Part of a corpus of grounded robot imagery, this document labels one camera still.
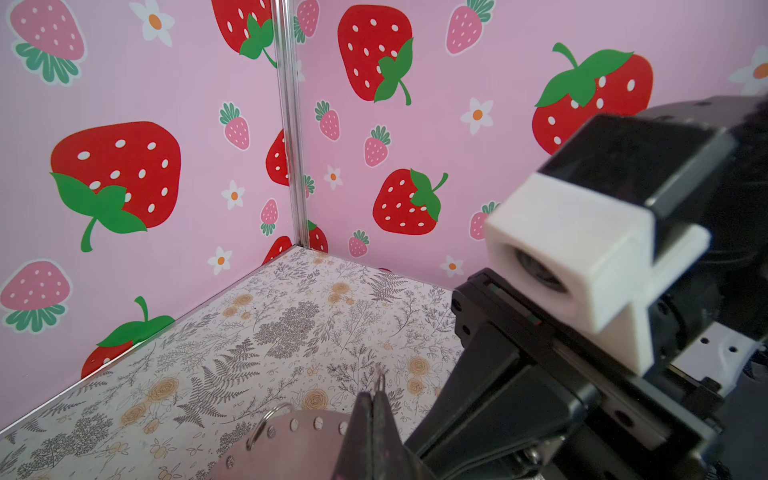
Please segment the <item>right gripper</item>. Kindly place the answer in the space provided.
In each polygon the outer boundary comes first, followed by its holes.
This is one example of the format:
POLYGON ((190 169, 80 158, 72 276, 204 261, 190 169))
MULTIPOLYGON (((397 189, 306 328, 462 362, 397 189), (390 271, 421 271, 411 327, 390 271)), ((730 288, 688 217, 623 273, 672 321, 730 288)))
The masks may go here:
POLYGON ((635 374, 491 269, 451 299, 462 353, 407 447, 441 479, 707 479, 720 399, 667 348, 635 374))

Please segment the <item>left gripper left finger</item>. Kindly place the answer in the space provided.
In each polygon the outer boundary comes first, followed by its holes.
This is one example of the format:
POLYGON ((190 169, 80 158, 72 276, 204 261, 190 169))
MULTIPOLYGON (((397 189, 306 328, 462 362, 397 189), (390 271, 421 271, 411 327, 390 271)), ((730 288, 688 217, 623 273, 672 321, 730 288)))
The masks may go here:
POLYGON ((373 478, 373 426, 373 398, 370 393, 360 393, 351 413, 332 479, 373 478))

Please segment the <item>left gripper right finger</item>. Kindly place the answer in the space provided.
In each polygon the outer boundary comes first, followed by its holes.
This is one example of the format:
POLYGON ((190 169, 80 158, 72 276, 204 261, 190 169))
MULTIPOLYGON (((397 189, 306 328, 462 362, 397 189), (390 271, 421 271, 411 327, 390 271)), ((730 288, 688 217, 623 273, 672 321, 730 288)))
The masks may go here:
POLYGON ((430 469, 401 441, 387 395, 376 392, 372 403, 372 479, 435 480, 430 469))

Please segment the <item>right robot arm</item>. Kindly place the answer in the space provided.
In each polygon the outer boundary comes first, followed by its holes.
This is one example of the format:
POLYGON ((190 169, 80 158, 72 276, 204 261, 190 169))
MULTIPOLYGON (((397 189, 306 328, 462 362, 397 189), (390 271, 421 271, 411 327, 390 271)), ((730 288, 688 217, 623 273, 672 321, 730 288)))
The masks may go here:
POLYGON ((377 477, 725 479, 718 413, 767 340, 767 99, 580 127, 486 220, 463 351, 377 477))

